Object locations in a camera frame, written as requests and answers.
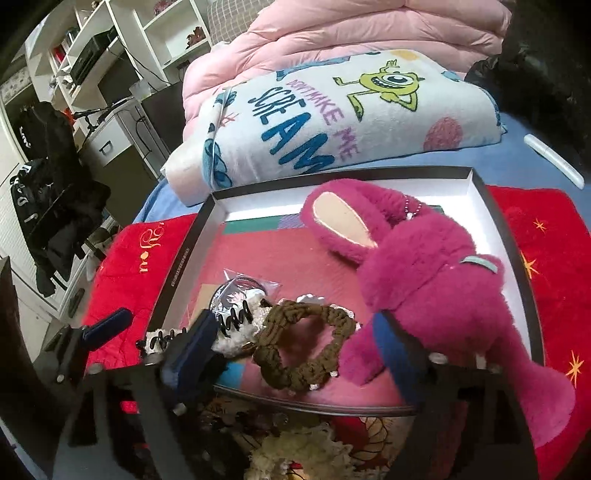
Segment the drawer handle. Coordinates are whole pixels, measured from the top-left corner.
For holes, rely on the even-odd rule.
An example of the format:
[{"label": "drawer handle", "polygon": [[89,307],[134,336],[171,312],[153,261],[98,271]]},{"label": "drawer handle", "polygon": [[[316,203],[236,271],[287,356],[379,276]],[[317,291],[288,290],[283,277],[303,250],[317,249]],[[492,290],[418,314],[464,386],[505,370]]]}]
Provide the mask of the drawer handle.
[{"label": "drawer handle", "polygon": [[[105,153],[105,148],[110,146],[111,149]],[[109,140],[105,145],[103,145],[102,147],[99,148],[99,152],[101,152],[103,155],[108,155],[109,153],[111,153],[113,151],[113,144],[111,143],[111,141]]]}]

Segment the stuffed animal on shelf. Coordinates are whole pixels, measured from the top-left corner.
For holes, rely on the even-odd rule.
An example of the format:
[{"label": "stuffed animal on shelf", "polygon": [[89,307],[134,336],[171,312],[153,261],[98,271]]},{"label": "stuffed animal on shelf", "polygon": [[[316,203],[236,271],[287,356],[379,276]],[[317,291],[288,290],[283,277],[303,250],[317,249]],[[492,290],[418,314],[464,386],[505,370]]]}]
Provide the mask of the stuffed animal on shelf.
[{"label": "stuffed animal on shelf", "polygon": [[[328,249],[359,265],[372,312],[389,310],[429,351],[478,353],[500,365],[534,445],[564,429],[573,387],[564,374],[530,360],[501,292],[503,265],[478,255],[465,228],[413,197],[351,179],[318,187],[300,217]],[[371,323],[356,332],[341,350],[341,376],[362,385],[380,373],[383,342]]]}]

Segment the braided hair band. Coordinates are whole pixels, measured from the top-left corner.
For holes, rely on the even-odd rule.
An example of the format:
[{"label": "braided hair band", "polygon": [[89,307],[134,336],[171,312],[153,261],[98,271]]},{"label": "braided hair band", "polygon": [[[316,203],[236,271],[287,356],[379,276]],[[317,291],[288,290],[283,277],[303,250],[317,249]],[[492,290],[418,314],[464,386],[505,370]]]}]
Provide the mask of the braided hair band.
[{"label": "braided hair band", "polygon": [[[299,367],[285,367],[277,343],[283,331],[303,318],[318,316],[333,326],[333,340],[320,354]],[[264,329],[256,339],[254,362],[261,367],[265,381],[278,390],[316,390],[330,377],[337,375],[339,352],[345,340],[357,329],[357,323],[340,308],[313,303],[284,300],[275,305],[265,319]]]}]

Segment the pink comforter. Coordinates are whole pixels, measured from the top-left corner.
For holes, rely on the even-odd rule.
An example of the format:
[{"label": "pink comforter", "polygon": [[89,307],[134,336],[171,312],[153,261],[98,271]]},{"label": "pink comforter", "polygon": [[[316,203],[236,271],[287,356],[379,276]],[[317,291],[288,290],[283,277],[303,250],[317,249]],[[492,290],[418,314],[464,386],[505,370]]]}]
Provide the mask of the pink comforter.
[{"label": "pink comforter", "polygon": [[246,33],[189,66],[184,138],[223,87],[308,61],[408,48],[466,73],[500,53],[510,19],[498,0],[275,0]]}]

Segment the drawer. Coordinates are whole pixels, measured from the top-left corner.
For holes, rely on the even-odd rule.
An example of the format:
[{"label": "drawer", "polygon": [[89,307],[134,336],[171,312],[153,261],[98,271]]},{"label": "drawer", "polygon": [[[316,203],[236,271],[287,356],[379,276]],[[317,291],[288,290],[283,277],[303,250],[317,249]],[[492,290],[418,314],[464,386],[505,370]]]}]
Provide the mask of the drawer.
[{"label": "drawer", "polygon": [[81,153],[81,158],[92,173],[97,173],[132,145],[123,123],[115,115],[88,142]]}]

